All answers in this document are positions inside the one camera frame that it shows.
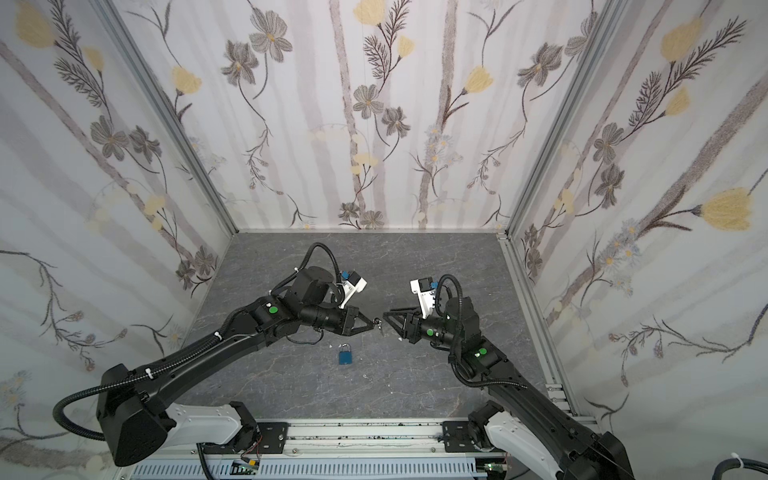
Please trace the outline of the blue padlock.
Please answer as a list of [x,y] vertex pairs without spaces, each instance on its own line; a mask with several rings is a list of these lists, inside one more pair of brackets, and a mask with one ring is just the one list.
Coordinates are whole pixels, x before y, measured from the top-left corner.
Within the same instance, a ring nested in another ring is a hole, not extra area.
[[349,344],[341,344],[338,351],[338,364],[351,365],[353,363],[353,354]]

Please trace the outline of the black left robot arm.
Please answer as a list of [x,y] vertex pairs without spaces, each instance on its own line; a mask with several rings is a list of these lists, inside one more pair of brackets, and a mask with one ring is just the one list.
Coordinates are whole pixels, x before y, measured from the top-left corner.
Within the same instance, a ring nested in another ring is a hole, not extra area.
[[129,369],[118,364],[101,378],[97,420],[116,466],[146,459],[171,437],[180,421],[169,409],[181,395],[234,361],[308,326],[351,337],[373,322],[350,305],[366,281],[355,271],[336,275],[317,266],[296,272],[283,287],[233,311],[209,336],[167,356]]

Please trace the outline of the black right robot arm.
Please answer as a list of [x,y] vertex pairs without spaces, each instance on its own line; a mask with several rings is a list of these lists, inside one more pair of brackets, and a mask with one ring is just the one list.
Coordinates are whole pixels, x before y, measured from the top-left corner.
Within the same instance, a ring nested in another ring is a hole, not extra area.
[[384,320],[404,340],[428,340],[448,350],[460,383],[484,388],[512,419],[493,414],[483,426],[490,443],[511,454],[541,478],[632,479],[623,443],[582,425],[534,387],[502,350],[481,332],[472,301],[456,297],[441,314],[424,318],[414,309],[396,309]]

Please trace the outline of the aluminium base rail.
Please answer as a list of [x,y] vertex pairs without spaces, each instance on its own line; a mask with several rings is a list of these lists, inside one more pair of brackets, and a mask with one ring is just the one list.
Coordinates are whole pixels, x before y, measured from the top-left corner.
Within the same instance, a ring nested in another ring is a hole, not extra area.
[[178,453],[202,446],[208,455],[256,456],[372,455],[395,456],[424,453],[480,455],[504,452],[536,466],[555,465],[543,441],[507,412],[475,414],[471,419],[348,419],[258,420],[223,438],[221,420],[200,415],[179,423],[169,434],[160,454]]

